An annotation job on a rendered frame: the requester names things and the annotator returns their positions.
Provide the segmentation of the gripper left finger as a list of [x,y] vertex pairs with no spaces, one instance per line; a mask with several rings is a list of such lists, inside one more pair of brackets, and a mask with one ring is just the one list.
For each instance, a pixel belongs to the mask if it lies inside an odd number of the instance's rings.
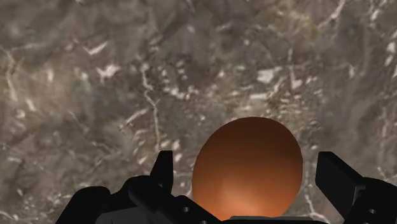
[[220,224],[184,195],[171,194],[173,154],[159,152],[149,175],[129,178],[115,193],[104,186],[78,190],[55,224]]

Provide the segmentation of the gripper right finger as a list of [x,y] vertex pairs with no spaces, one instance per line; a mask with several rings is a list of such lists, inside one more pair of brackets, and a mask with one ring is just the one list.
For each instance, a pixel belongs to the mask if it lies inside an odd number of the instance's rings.
[[361,176],[330,151],[318,154],[315,183],[343,224],[397,224],[397,186]]

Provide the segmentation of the brown egg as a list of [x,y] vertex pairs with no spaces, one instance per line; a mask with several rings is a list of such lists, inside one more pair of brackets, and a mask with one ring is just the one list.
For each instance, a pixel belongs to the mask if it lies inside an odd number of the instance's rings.
[[200,150],[192,176],[193,200],[220,220],[283,215],[303,178],[303,158],[283,124],[246,117],[217,129]]

